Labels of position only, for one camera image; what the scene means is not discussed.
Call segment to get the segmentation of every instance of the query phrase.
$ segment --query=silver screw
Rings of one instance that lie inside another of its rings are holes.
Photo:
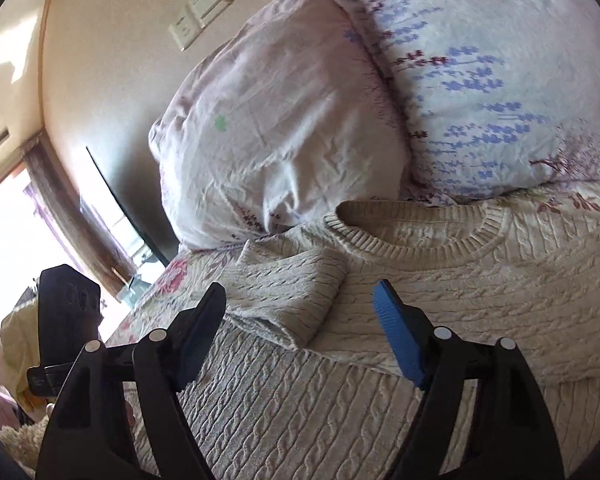
[[[84,346],[84,349],[89,353],[95,352],[100,349],[100,342],[97,339],[93,339]]]
[[[149,339],[151,341],[153,341],[154,343],[164,341],[164,339],[166,337],[167,337],[167,331],[163,328],[157,328],[149,334]]]
[[[437,326],[433,331],[433,335],[438,339],[446,340],[451,339],[452,332],[446,326]]]
[[[502,346],[505,350],[513,350],[516,347],[516,342],[508,337],[503,337],[500,340],[500,346]]]

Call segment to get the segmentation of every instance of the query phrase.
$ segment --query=pillow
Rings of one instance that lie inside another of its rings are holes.
[[[416,183],[468,202],[600,179],[594,0],[335,1],[392,82]]]
[[[178,238],[209,249],[343,200],[397,198],[407,140],[332,0],[274,0],[185,79],[149,134]]]

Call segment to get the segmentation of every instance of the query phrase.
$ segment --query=beige wall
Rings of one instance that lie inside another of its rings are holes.
[[[190,70],[271,0],[234,0],[184,53],[168,32],[187,0],[51,0],[46,129],[74,183],[85,146],[132,218],[173,256],[147,133]]]
[[[0,170],[13,165],[17,149],[42,127],[38,92],[40,22],[45,0],[5,0],[0,7]]]

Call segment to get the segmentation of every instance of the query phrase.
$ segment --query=ribbed neckline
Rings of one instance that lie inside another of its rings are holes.
[[[347,224],[353,219],[399,220],[411,222],[469,222],[478,225],[468,235],[433,248],[416,248],[391,244],[365,230]],[[458,267],[493,251],[507,235],[511,211],[487,202],[452,207],[424,207],[408,202],[374,200],[343,202],[323,219],[324,227],[349,251],[365,260],[404,270],[431,270]]]

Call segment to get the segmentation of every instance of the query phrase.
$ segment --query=sweater sleeve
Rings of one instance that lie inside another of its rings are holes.
[[[304,348],[327,315],[346,275],[346,261],[320,248],[284,258],[247,243],[220,283],[227,319],[287,349]]]

